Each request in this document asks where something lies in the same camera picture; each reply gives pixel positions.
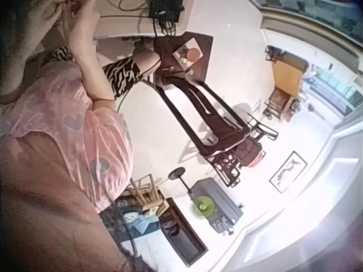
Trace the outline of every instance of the tiled floor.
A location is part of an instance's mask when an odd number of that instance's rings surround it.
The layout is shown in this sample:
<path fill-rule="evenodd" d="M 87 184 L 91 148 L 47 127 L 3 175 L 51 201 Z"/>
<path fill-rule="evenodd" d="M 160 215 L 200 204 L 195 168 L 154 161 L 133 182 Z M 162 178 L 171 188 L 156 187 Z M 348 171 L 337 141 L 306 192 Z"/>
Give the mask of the tiled floor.
<path fill-rule="evenodd" d="M 248 0 L 196 0 L 188 26 L 188 31 L 214 37 L 207 84 L 230 106 L 258 117 L 274 86 L 271 63 L 265 61 L 266 44 L 259 30 L 260 23 L 261 14 Z M 104 40 L 98 45 L 100 60 L 104 63 L 130 54 L 132 49 L 131 43 L 120 39 Z M 178 90 L 169 91 L 168 96 L 194 130 L 205 135 L 206 128 L 189 100 Z M 214 265 L 210 260 L 217 262 L 235 238 L 218 236 L 211 228 L 206 231 L 208 224 L 196 220 L 189 212 L 184 186 L 178 181 L 168 180 L 167 175 L 174 168 L 183 166 L 187 170 L 185 181 L 191 186 L 199 179 L 215 176 L 215 173 L 197 155 L 182 127 L 150 87 L 142 83 L 136 85 L 125 99 L 121 112 L 128 120 L 133 140 L 133 178 L 152 173 L 164 195 L 176 199 L 185 217 L 209 248 L 208 253 L 188 271 L 208 271 Z M 242 182 L 236 188 L 223 186 L 236 203 L 246 205 L 238 231 L 281 198 L 268 180 L 291 152 L 296 150 L 310 164 L 330 134 L 330 129 L 310 113 L 297 114 L 290 124 L 263 122 L 280 132 L 279 139 L 276 142 L 264 141 L 267 156 L 257 167 L 243 170 Z M 171 271 L 185 270 L 186 267 L 175 267 Z"/>

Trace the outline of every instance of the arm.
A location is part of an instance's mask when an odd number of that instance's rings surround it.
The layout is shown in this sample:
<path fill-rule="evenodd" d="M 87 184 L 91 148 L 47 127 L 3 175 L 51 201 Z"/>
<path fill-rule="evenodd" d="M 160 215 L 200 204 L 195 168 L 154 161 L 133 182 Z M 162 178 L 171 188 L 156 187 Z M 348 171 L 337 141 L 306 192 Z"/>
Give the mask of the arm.
<path fill-rule="evenodd" d="M 113 91 L 96 54 L 74 55 L 75 61 L 82 72 L 82 82 L 90 99 L 93 101 L 93 110 L 106 107 L 116 110 Z"/>
<path fill-rule="evenodd" d="M 22 90 L 27 56 L 21 51 L 2 51 L 1 56 L 1 104 L 15 101 Z"/>
<path fill-rule="evenodd" d="M 27 58 L 54 25 L 64 0 L 30 0 L 1 22 L 1 102 L 15 101 L 22 91 Z"/>
<path fill-rule="evenodd" d="M 113 91 L 92 46 L 93 35 L 99 20 L 96 0 L 85 0 L 72 16 L 71 4 L 64 13 L 64 33 L 75 61 L 82 72 L 82 82 L 93 101 L 93 110 L 101 107 L 116 110 Z"/>

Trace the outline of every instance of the power strip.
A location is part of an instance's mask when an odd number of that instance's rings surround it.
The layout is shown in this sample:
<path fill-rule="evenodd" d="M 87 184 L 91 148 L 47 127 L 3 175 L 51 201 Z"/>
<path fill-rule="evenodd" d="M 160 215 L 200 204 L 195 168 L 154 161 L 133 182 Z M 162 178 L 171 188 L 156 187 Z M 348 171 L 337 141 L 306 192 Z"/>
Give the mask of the power strip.
<path fill-rule="evenodd" d="M 183 0 L 151 0 L 149 17 L 178 23 L 180 14 L 184 11 Z"/>

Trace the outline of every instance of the hand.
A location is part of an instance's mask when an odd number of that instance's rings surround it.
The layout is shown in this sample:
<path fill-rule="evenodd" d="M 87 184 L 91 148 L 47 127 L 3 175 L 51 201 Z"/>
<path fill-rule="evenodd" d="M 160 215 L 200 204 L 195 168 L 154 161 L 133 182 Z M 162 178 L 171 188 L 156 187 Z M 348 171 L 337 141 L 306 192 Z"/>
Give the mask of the hand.
<path fill-rule="evenodd" d="M 68 2 L 64 11 L 63 29 L 66 42 L 75 58 L 93 50 L 93 35 L 99 18 L 96 0 Z"/>
<path fill-rule="evenodd" d="M 18 47 L 27 57 L 35 50 L 62 13 L 65 0 L 28 0 L 17 14 Z"/>

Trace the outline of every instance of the small round object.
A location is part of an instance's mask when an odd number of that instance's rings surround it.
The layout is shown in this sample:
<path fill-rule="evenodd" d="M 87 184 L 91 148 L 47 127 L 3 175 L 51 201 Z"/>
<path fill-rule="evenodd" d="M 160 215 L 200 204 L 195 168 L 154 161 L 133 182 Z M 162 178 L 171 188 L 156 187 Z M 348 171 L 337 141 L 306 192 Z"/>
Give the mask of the small round object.
<path fill-rule="evenodd" d="M 196 48 L 190 48 L 187 52 L 187 60 L 190 62 L 197 62 L 200 58 L 200 52 Z"/>
<path fill-rule="evenodd" d="M 185 173 L 185 168 L 178 167 L 177 169 L 174 169 L 173 171 L 170 172 L 170 174 L 168 175 L 168 178 L 170 180 L 176 180 L 176 179 L 180 178 L 182 175 L 184 175 L 184 173 Z"/>

